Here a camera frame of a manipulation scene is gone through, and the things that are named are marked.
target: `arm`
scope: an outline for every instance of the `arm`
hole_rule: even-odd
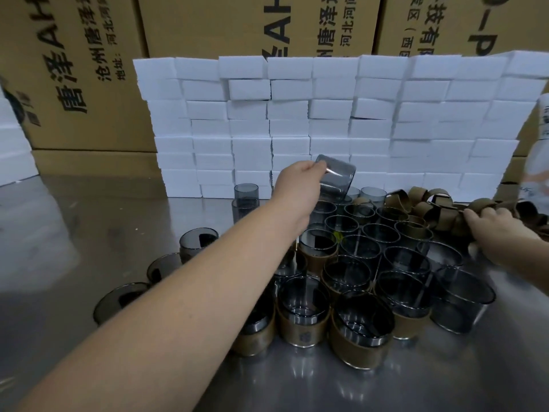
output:
[[[549,295],[549,243],[505,208],[485,208],[480,217],[466,209],[463,215],[486,257]]]
[[[273,198],[101,326],[20,411],[191,411],[292,241],[309,222],[325,163],[280,173]]]

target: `gray reflective surface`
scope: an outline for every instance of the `gray reflective surface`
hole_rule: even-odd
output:
[[[153,179],[38,177],[0,188],[0,410],[96,329],[93,307],[108,291],[144,281],[185,231],[232,225],[230,200],[159,198],[162,189]],[[431,324],[415,342],[393,341],[376,373],[347,367],[326,343],[276,338],[255,358],[229,354],[196,409],[546,410],[549,299],[476,270],[498,299],[468,336]]]

